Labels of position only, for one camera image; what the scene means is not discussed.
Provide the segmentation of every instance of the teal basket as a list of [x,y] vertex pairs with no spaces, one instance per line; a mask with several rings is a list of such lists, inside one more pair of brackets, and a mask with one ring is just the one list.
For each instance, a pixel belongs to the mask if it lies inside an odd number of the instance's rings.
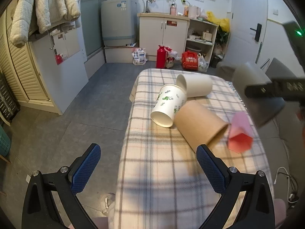
[[0,126],[0,155],[6,156],[11,148],[11,140]]

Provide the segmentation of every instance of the washing machine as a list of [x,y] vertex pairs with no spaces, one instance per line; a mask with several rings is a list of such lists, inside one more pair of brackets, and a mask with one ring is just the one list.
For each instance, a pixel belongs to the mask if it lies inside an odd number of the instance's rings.
[[137,0],[102,2],[102,35],[106,47],[130,46],[136,42],[137,11]]

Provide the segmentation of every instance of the paper cup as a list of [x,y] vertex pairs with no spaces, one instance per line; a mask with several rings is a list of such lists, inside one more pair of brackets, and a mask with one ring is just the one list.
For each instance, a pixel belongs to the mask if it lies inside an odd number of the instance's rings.
[[212,91],[213,82],[209,75],[180,74],[176,85],[186,91],[187,97],[206,96]]
[[166,84],[160,90],[150,118],[159,126],[171,127],[175,114],[185,102],[186,93],[183,89],[174,84]]
[[190,147],[214,146],[223,137],[228,123],[197,101],[188,101],[175,116],[175,125]]

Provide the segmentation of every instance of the white paper cup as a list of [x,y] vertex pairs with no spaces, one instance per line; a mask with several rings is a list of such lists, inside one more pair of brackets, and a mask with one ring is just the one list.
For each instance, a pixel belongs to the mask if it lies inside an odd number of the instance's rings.
[[180,74],[176,85],[186,92],[187,97],[206,96],[212,91],[213,82],[209,75]]
[[182,88],[174,84],[166,84],[160,90],[150,118],[159,126],[171,127],[175,114],[185,102],[186,93]]

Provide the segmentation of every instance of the screw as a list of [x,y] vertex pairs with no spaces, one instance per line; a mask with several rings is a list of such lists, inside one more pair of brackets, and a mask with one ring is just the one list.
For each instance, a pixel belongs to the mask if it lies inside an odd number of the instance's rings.
[[264,173],[264,171],[259,170],[259,171],[258,171],[258,175],[259,175],[260,177],[264,177],[264,176],[265,176],[265,173]]
[[36,170],[32,173],[33,177],[37,176],[39,174],[39,170]]
[[229,170],[230,170],[232,173],[236,173],[236,172],[237,172],[237,168],[236,168],[236,167],[230,167]]
[[64,166],[64,167],[60,168],[60,172],[62,172],[62,173],[66,173],[67,171],[68,171],[68,167],[67,166]]

